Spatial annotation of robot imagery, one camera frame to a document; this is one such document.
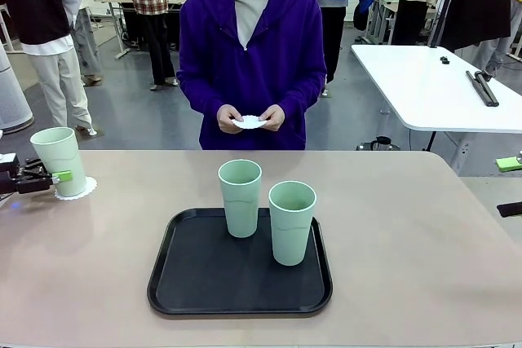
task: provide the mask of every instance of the purple hoodie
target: purple hoodie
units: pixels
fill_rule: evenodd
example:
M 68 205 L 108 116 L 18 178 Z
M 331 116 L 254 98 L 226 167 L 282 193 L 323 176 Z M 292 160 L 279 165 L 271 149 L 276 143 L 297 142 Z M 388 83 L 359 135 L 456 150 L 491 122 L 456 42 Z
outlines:
M 205 150 L 303 150 L 304 113 L 325 84 L 321 9 L 316 0 L 269 0 L 247 49 L 237 38 L 234 0 L 187 0 L 181 9 L 181 89 L 203 113 Z M 224 104 L 260 116 L 273 104 L 285 112 L 278 132 L 225 134 Z

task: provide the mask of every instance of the white paper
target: white paper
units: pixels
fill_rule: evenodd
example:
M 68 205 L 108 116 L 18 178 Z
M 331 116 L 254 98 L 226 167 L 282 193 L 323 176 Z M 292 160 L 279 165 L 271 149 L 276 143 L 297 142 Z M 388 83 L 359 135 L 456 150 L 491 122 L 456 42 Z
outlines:
M 266 121 L 260 121 L 257 116 L 243 116 L 243 121 L 232 120 L 232 122 L 242 130 L 255 130 L 267 123 Z

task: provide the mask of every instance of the concrete floor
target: concrete floor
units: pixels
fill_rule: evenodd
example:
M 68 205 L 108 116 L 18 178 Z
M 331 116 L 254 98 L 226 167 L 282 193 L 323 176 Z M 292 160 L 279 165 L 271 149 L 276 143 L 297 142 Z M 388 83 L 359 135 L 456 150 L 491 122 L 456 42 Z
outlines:
M 334 82 L 332 99 L 321 99 L 307 113 L 308 143 L 311 150 L 354 150 L 360 142 L 374 139 L 383 98 L 350 51 L 359 33 L 345 29 L 343 49 Z M 179 89 L 151 92 L 152 80 L 147 53 L 131 52 L 121 60 L 115 39 L 100 48 L 105 80 L 101 87 L 87 88 L 89 106 L 95 124 L 105 136 L 81 143 L 83 149 L 197 149 L 201 115 L 191 110 Z M 178 54 L 173 53 L 175 64 Z M 522 64 L 509 64 L 522 70 Z M 499 79 L 522 93 L 519 71 L 503 69 Z M 20 157 L 33 156 L 31 134 L 51 126 L 51 114 L 38 85 L 25 91 L 36 118 L 34 126 L 0 141 L 2 151 L 16 151 Z M 391 119 L 393 141 L 409 149 L 409 130 L 396 117 Z M 427 146 L 430 135 L 411 132 L 412 149 Z M 522 135 L 479 134 L 462 171 L 462 176 L 500 175 L 494 164 L 499 157 L 514 156 L 522 149 Z M 433 152 L 449 161 L 455 146 L 444 134 L 438 134 Z M 522 172 L 503 174 L 522 177 Z

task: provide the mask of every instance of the sleeve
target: sleeve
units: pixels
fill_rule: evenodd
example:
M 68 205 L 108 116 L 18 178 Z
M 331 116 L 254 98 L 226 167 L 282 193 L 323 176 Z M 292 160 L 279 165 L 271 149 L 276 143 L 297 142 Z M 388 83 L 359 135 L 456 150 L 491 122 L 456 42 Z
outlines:
M 190 2 L 191 0 L 188 0 L 181 7 L 179 15 L 178 79 L 190 107 L 205 116 L 215 118 L 225 102 L 210 84 L 211 59 L 206 49 L 206 40 L 202 37 L 205 30 L 196 26 L 200 18 L 192 18 L 189 21 L 188 13 L 192 7 Z
M 299 54 L 298 79 L 290 87 L 279 106 L 287 118 L 304 116 L 319 97 L 326 83 L 326 66 L 323 55 L 321 9 L 311 2 L 312 12 L 304 29 L 303 46 Z

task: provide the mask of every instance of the green cup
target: green cup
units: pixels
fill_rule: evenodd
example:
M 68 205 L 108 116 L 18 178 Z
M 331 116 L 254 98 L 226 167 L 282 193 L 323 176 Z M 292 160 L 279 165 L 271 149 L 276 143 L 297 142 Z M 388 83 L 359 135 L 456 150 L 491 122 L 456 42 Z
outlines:
M 268 193 L 272 251 L 277 262 L 298 265 L 306 253 L 317 195 L 306 183 L 286 181 Z
M 244 159 L 219 168 L 228 232 L 236 238 L 252 236 L 258 228 L 261 166 Z
M 49 128 L 31 137 L 31 144 L 47 171 L 63 178 L 57 183 L 60 196 L 76 196 L 86 190 L 87 181 L 82 158 L 74 130 L 70 128 Z

